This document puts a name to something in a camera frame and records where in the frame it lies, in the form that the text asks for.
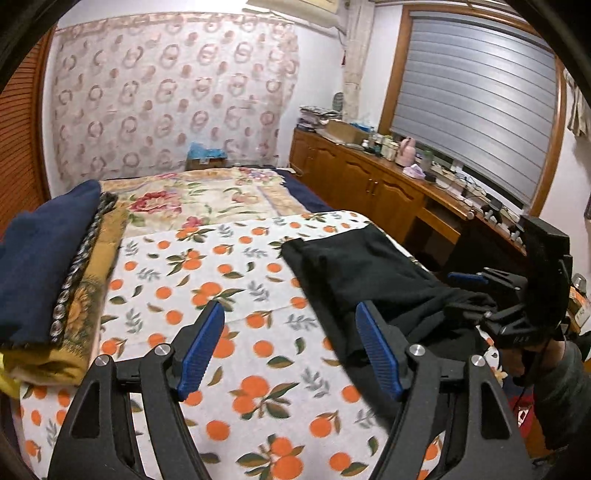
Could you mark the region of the person right hand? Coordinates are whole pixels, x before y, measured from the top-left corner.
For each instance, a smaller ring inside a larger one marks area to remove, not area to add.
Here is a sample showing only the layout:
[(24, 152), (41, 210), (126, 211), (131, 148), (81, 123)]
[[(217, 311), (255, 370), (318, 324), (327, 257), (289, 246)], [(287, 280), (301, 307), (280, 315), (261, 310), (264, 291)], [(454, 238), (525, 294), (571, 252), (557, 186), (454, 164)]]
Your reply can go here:
[(537, 378), (554, 369), (563, 359), (566, 342), (550, 339), (539, 345), (521, 349), (501, 349), (500, 361), (503, 369), (514, 379), (525, 378), (531, 385)]

